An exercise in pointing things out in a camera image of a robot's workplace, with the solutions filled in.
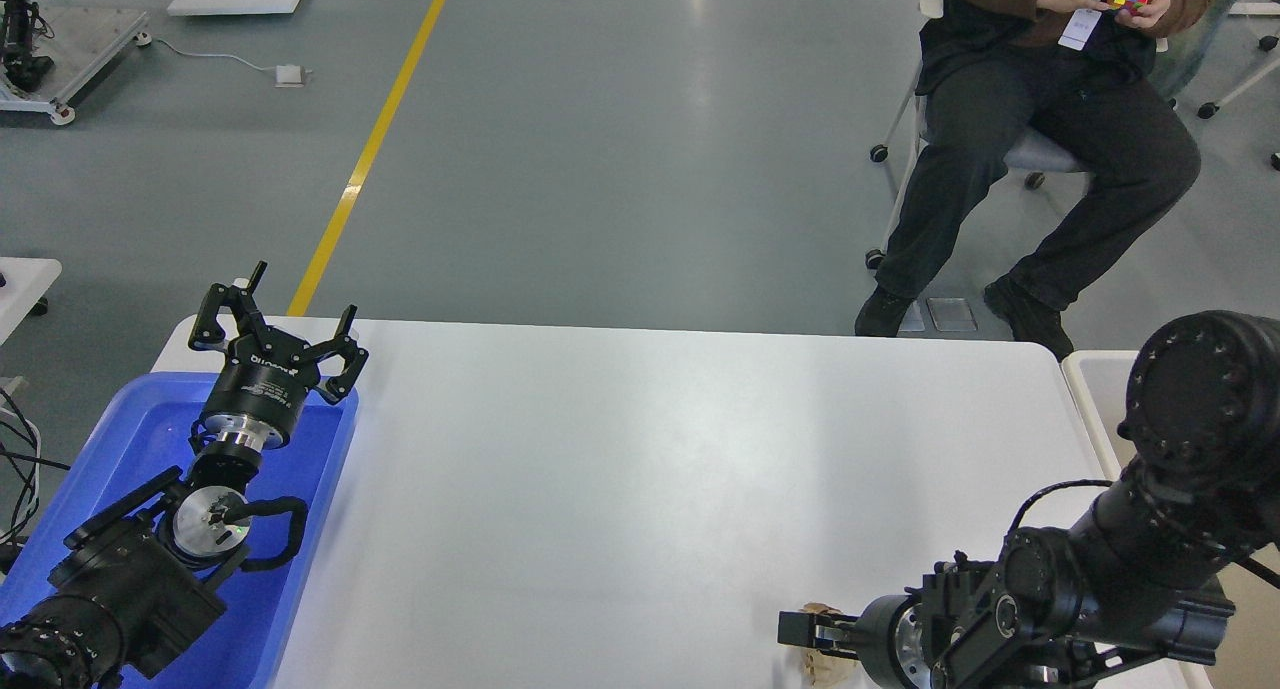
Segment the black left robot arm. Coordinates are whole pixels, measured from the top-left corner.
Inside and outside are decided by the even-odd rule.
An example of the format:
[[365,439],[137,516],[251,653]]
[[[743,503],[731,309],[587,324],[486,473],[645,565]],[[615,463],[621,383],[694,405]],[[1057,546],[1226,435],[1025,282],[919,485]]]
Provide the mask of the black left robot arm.
[[225,612],[218,589],[236,572],[273,571],[302,549],[308,503],[251,499],[262,457],[291,442],[317,396],[353,393],[369,352],[346,307],[311,343],[266,323],[244,286],[212,284],[191,329],[195,351],[224,357],[189,430],[193,461],[168,467],[65,537],[52,594],[3,628],[5,688],[118,688],[125,667],[154,677]]

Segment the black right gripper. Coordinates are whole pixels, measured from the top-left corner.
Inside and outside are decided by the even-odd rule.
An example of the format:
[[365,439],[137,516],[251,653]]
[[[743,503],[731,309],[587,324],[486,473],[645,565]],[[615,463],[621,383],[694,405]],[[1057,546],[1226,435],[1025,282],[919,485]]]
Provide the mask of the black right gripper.
[[[778,643],[806,649],[813,666],[858,666],[860,660],[879,688],[946,688],[947,680],[934,666],[943,651],[943,630],[950,628],[919,596],[892,594],[872,601],[859,617],[780,612]],[[859,660],[838,652],[855,652]]]

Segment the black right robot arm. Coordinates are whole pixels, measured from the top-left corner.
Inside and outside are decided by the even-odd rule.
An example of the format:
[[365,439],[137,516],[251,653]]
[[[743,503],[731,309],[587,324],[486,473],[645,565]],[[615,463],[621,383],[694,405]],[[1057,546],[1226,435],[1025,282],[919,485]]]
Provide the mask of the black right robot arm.
[[1225,310],[1140,348],[1119,434],[1135,457],[1069,529],[1014,520],[858,616],[782,612],[777,639],[882,688],[1093,688],[1160,660],[1212,666],[1235,613],[1217,580],[1277,543],[1279,329]]

